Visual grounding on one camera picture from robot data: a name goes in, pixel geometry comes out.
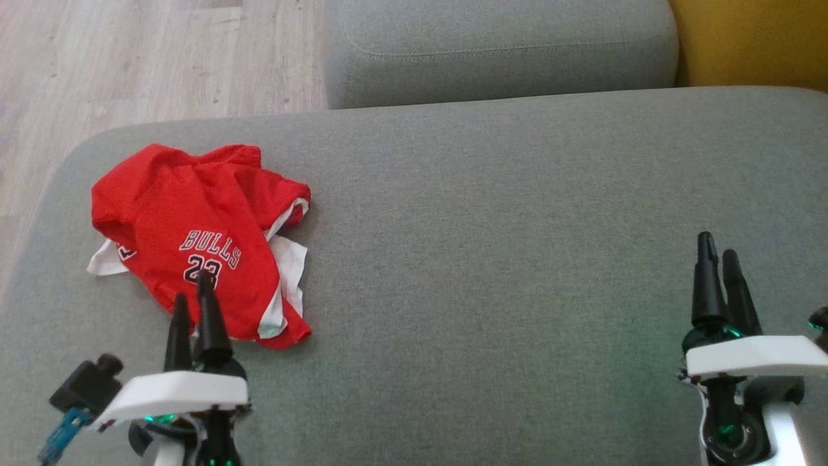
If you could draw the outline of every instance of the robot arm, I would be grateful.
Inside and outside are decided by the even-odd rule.
[[[727,303],[713,237],[701,233],[693,329],[682,342],[686,366],[679,374],[701,397],[701,463],[821,466],[797,405],[803,376],[828,373],[828,347],[802,336],[764,335],[738,256],[727,250],[722,259]],[[818,328],[814,322],[821,319],[820,313],[811,316],[811,326]]]
[[[206,271],[198,279],[201,319],[194,351],[187,300],[183,294],[176,297],[164,372],[137,376],[122,386],[115,376],[123,365],[103,355],[72,373],[50,398],[65,417],[38,455],[41,465],[57,464],[81,430],[104,432],[128,421],[136,453],[144,455],[153,443],[157,447],[155,466],[241,466],[233,428],[251,409],[247,375],[233,359],[212,279]]]

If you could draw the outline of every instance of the yellow wall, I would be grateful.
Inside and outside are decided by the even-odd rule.
[[[793,85],[828,92],[828,0],[670,0],[678,85]]]

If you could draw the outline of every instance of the sofa cushion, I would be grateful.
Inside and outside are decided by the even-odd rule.
[[[331,0],[333,108],[671,86],[667,0]]]
[[[690,88],[152,124],[61,166],[0,308],[0,451],[31,464],[47,398],[86,358],[160,371],[169,316],[130,275],[85,271],[89,189],[158,142],[262,147],[310,184],[314,334],[237,344],[270,464],[694,464],[700,402],[676,382],[696,235],[735,248],[768,333],[828,300],[828,96]],[[828,381],[808,381],[828,432]],[[125,429],[67,466],[137,464]]]

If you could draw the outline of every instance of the chicago bulls jersey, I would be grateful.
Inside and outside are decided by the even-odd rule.
[[[207,269],[230,337],[284,349],[311,333],[298,289],[306,250],[276,233],[310,200],[307,185],[262,169],[257,147],[192,157],[153,144],[92,188],[92,224],[108,240],[88,270],[128,269],[170,313],[183,292],[197,323],[195,278]]]

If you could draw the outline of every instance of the white trim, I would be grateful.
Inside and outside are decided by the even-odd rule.
[[[129,270],[118,256],[118,246],[112,240],[106,240],[98,252],[92,255],[86,271],[92,275],[115,275]]]
[[[258,334],[264,339],[276,337],[287,327],[282,298],[300,317],[303,315],[299,280],[305,271],[305,257],[308,251],[305,246],[278,235],[270,242],[270,250],[279,269],[279,285],[259,321]]]
[[[296,206],[302,206],[303,216],[308,213],[308,201],[303,197],[297,197],[294,199],[291,206],[288,207],[286,211],[282,212],[282,214],[273,222],[273,225],[270,225],[270,230],[264,234],[264,237],[268,242],[282,228],[282,226],[285,225],[285,222],[291,217],[293,209],[296,208]]]

